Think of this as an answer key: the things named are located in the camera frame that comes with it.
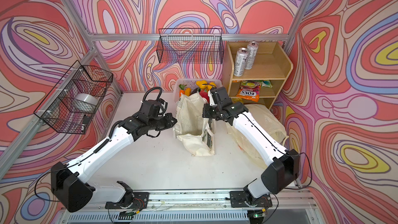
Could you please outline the leaf print canvas tote bag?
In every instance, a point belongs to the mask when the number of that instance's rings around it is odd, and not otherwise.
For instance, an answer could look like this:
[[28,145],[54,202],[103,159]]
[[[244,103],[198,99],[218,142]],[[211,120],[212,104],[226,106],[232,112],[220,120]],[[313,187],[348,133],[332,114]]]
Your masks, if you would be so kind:
[[176,106],[177,123],[173,127],[174,136],[194,157],[215,154],[214,123],[203,117],[207,100],[199,93],[182,95]]

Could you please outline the orange Fox's candy bag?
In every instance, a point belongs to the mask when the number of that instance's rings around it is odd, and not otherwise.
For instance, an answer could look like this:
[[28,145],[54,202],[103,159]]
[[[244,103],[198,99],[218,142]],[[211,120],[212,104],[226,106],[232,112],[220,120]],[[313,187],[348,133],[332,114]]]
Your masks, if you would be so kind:
[[242,81],[236,96],[245,100],[258,102],[260,99],[260,89],[261,85],[257,82]]

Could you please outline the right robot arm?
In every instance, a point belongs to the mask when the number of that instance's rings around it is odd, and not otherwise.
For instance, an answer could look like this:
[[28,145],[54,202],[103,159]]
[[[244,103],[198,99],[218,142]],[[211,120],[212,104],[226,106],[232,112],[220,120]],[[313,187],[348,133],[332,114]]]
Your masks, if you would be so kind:
[[298,179],[301,155],[276,142],[254,119],[241,102],[233,102],[225,87],[208,91],[203,117],[223,121],[237,129],[256,149],[267,168],[241,191],[231,191],[227,198],[233,208],[257,207],[262,197],[277,195]]

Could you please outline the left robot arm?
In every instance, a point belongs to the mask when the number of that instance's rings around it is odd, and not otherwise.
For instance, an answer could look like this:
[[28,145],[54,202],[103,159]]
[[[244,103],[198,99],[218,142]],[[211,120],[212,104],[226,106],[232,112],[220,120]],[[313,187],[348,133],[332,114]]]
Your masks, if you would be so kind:
[[140,110],[132,116],[114,123],[109,135],[84,154],[67,164],[58,162],[50,170],[51,192],[70,213],[89,203],[106,204],[109,208],[126,209],[136,199],[133,190],[123,181],[114,186],[89,183],[90,178],[110,158],[150,131],[172,128],[177,119],[168,113],[168,103],[162,98],[143,100]]

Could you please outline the cream plastic grocery bag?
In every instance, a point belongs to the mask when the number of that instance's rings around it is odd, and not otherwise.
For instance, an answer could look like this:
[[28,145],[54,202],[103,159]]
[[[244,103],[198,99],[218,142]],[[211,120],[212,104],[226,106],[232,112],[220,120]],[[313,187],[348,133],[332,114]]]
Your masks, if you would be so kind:
[[[256,122],[279,144],[284,145],[289,138],[285,127],[273,115],[273,113],[264,105],[261,104],[247,104],[246,107],[252,114]],[[227,133],[231,134],[236,144],[249,158],[249,160],[261,169],[266,169],[267,165],[263,161],[260,153],[248,141],[243,134],[241,134],[235,127],[226,123]]]

